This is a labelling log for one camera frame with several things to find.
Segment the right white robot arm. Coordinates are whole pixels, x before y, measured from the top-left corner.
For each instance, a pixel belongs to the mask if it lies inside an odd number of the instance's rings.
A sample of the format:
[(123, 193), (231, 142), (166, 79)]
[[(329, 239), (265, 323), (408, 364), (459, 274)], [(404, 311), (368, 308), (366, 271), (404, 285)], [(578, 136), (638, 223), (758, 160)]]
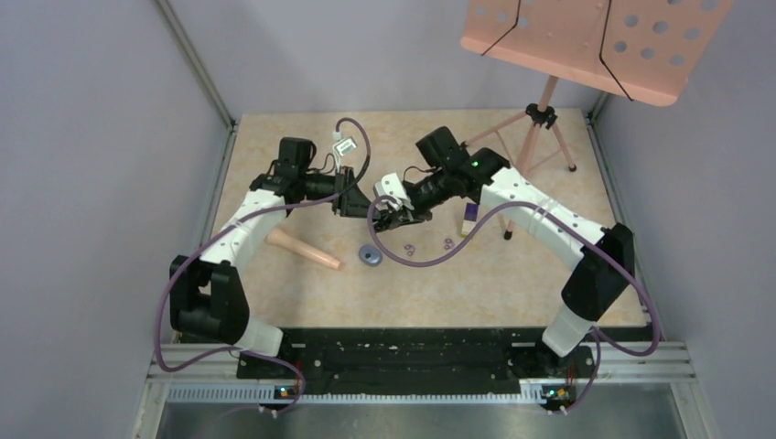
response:
[(433, 208), (467, 198), (501, 213), (539, 240), (570, 270), (563, 304), (544, 330), (536, 352), (539, 370), (560, 377), (573, 366), (573, 350), (634, 280), (632, 231), (621, 223), (605, 227), (567, 209), (530, 183), (489, 148), (470, 153), (446, 127), (416, 144), (430, 175), (408, 182), (391, 173), (373, 186), (386, 209), (375, 231), (431, 220)]

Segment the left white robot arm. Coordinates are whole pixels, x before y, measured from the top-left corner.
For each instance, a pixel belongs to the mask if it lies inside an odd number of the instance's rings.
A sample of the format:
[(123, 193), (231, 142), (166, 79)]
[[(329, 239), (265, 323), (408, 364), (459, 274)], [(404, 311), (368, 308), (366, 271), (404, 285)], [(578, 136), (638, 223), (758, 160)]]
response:
[(204, 250), (179, 255), (170, 266), (172, 328), (256, 352), (259, 367), (272, 378), (290, 372), (294, 355), (281, 345), (281, 329), (252, 315), (240, 271), (293, 209), (324, 202), (337, 206), (348, 196), (369, 203), (358, 188), (361, 171), (343, 165), (333, 174), (314, 170), (316, 151), (308, 139), (282, 138), (277, 159), (250, 184), (239, 208)]

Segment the black earbud charging case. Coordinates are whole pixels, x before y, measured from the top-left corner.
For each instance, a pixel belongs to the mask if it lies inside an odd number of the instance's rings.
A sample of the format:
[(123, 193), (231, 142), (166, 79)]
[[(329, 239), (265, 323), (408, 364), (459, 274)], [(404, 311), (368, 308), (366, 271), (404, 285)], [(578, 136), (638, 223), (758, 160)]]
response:
[(372, 228), (376, 233), (381, 233), (391, 228), (391, 214), (390, 209), (374, 209), (372, 211)]

